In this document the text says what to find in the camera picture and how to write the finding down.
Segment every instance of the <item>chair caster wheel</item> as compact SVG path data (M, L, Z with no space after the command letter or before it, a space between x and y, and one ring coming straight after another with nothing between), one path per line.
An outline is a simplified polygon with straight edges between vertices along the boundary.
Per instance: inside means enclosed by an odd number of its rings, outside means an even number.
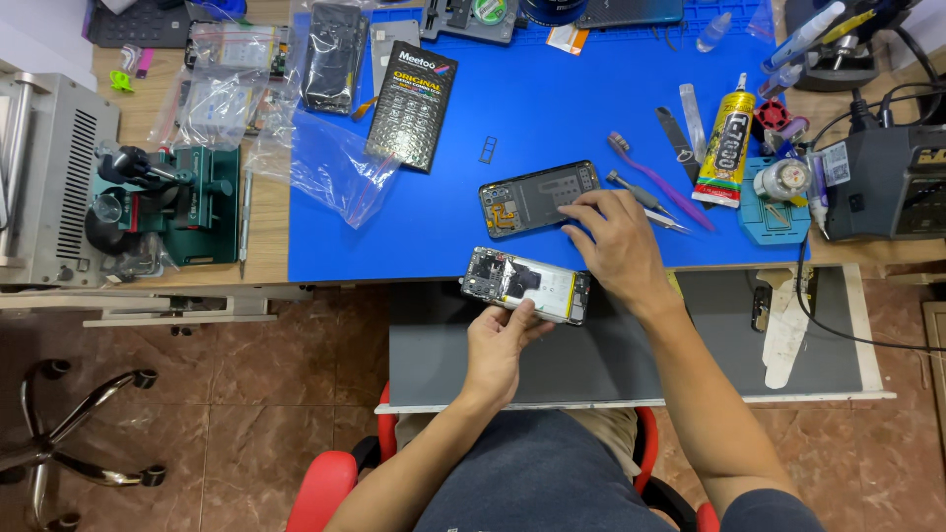
M134 384L135 388L141 388L142 390L147 390L154 385L154 382L158 380L158 372L153 369L135 369L132 371L134 375Z
M47 379L55 381L61 379L71 368L72 365L67 361L48 360L43 362L40 372L43 373L43 376Z
M161 486L161 483L165 481L165 475L167 475L167 470L164 466L150 466L141 471L141 485L146 488Z
M55 532L74 532L79 527L79 514L67 513L46 526Z
M17 484L26 480L26 468L13 466L8 470L0 471L0 485Z

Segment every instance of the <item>gray mat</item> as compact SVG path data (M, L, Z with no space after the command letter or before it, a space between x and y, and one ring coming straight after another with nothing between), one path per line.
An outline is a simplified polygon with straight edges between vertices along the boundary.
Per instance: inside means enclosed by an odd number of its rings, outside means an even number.
M764 335L749 326L755 272L678 273L696 329L744 396L859 392L854 342L809 325L788 384L765 386ZM466 374L466 327L483 305L453 282L398 283L391 294L391 405L451 402ZM823 268L815 317L851 333L841 268ZM638 321L600 286L586 324L558 326L522 352L517 403L659 399L653 354Z

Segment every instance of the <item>metal vent grille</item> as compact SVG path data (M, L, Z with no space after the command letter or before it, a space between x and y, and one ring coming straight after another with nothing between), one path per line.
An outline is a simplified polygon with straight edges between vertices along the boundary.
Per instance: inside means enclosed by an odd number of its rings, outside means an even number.
M84 237L85 211L89 203L89 186L95 160L96 118L76 110L72 123L72 139L66 160L65 190L62 193L59 238L56 257L79 258Z

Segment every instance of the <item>red office chair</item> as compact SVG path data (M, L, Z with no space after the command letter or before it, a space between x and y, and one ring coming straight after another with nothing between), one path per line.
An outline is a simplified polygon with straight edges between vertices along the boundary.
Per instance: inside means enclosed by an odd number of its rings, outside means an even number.
M381 402L390 400L390 383L381 392ZM693 508L673 488L651 476L657 461L657 420L649 407L639 406L638 438L634 446L634 462L640 475L634 477L634 489L648 507L667 514L682 532L719 532L719 519L712 505L704 503ZM286 532L321 532L336 508L358 483L365 468L376 468L397 452L394 440L393 414L377 417L377 436L362 439L351 452L323 452L308 467L289 514Z

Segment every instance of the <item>plastic dropper bottle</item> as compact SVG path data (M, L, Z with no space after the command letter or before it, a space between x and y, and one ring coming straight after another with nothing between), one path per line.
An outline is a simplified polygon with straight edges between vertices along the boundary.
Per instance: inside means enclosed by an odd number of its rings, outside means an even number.
M696 38L696 49L701 52L709 52L715 48L720 41L723 40L723 37L726 37L726 33L732 27L732 12L727 11L721 15L716 15L709 25L700 32L700 36Z
M801 65L786 64L762 85L759 85L759 97L762 99L774 98L785 92L785 89L798 83L799 79L801 79Z

